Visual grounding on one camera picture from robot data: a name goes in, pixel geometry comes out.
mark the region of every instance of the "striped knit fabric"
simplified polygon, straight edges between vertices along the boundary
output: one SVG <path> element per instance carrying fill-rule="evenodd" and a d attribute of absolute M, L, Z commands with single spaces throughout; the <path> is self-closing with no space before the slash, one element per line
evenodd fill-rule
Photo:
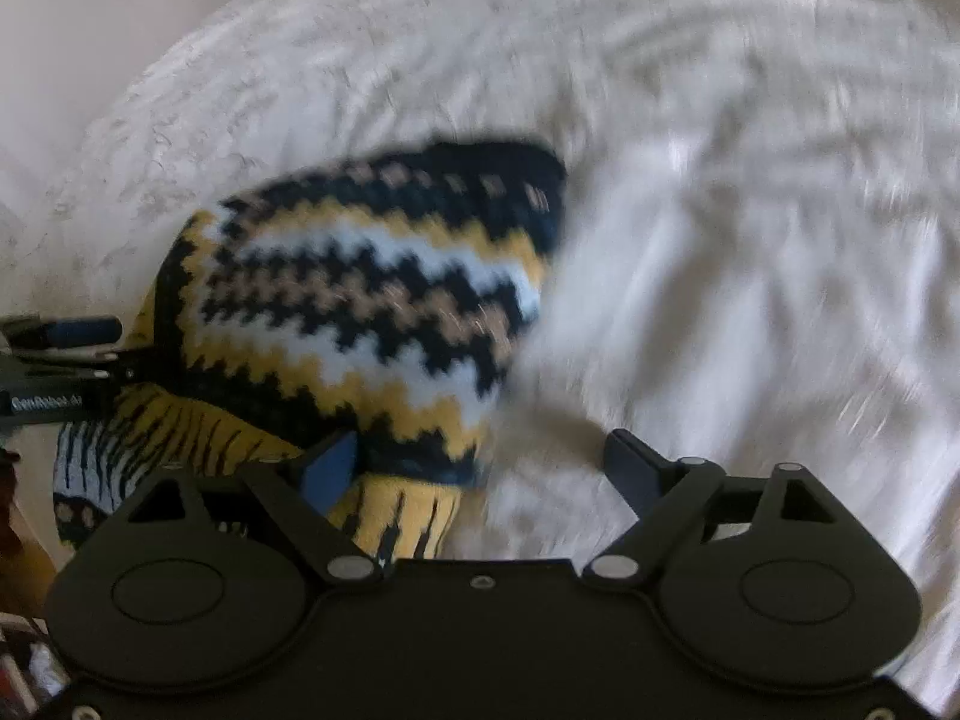
<path fill-rule="evenodd" d="M 61 431 L 61 537 L 159 466 L 231 473 L 347 427 L 362 472 L 331 521 L 381 562 L 432 557 L 536 314 L 564 176 L 538 146 L 441 143 L 195 214 L 136 329 L 155 381 Z"/>

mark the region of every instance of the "white bedsheet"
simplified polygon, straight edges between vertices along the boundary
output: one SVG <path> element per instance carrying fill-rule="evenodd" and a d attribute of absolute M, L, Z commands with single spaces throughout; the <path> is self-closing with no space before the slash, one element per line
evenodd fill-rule
<path fill-rule="evenodd" d="M 237 0 L 90 129 L 0 310 L 129 318 L 200 204 L 435 135 L 539 134 L 570 168 L 566 242 L 448 552 L 602 547 L 631 521 L 596 470 L 613 427 L 736 473 L 800 461 L 922 589 L 899 678 L 943 712 L 955 28 L 915 0 Z"/>

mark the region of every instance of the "metal screw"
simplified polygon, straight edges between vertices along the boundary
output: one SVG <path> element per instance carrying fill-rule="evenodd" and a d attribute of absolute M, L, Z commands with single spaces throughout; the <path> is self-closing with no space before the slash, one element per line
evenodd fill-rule
<path fill-rule="evenodd" d="M 93 707 L 87 707 L 86 705 L 81 707 L 73 707 L 73 712 L 70 713 L 70 720 L 100 720 L 100 713 L 97 712 Z"/>
<path fill-rule="evenodd" d="M 603 579 L 630 579 L 640 571 L 640 564 L 626 555 L 601 555 L 590 564 L 590 568 Z"/>
<path fill-rule="evenodd" d="M 496 587 L 496 579 L 488 577 L 486 574 L 480 574 L 470 580 L 470 586 L 474 590 L 492 590 Z"/>
<path fill-rule="evenodd" d="M 373 563 L 362 555 L 342 555 L 330 560 L 326 565 L 330 576 L 343 581 L 360 581 L 373 574 Z"/>

